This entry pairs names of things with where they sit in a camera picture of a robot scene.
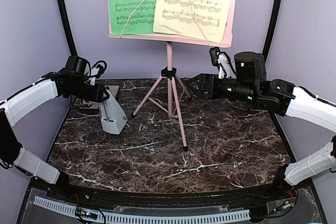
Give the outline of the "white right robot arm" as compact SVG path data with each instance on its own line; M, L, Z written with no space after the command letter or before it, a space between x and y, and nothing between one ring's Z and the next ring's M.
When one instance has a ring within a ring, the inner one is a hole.
M299 118L332 132L335 131L335 103L312 94L281 79L267 80L265 57L256 52L240 52L234 56L232 68L235 78L225 77L223 60L228 55L218 48L209 51L218 74L199 74L186 85L199 98L241 101L280 116ZM335 139L304 159L284 165L268 188L273 200L280 199L288 189L301 181L335 167Z

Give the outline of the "green paper sheet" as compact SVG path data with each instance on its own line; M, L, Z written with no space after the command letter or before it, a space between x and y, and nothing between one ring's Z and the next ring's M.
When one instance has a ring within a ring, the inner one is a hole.
M167 40L170 34L153 31L156 0L108 0L110 35Z

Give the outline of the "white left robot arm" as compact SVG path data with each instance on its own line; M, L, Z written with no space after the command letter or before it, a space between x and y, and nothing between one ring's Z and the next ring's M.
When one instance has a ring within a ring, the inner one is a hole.
M103 60L94 65L79 56L69 56L64 68L58 72L43 75L30 86L1 101L1 167L19 168L33 177L54 185L54 193L63 201L74 197L74 189L65 181L60 170L23 147L17 140L13 127L26 115L44 103L57 97L72 96L101 103L110 94L96 83L95 79L105 72L107 63Z

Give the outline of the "yellow paper sheet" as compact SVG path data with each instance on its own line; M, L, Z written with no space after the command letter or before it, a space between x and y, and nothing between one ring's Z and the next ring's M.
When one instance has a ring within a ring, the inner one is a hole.
M153 31L219 43L230 4L231 0L156 0Z

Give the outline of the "white metronome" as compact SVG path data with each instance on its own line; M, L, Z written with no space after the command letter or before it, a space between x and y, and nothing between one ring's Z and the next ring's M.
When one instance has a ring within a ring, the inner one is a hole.
M110 134L119 135L128 119L112 94L109 99L99 103L99 111L103 130Z

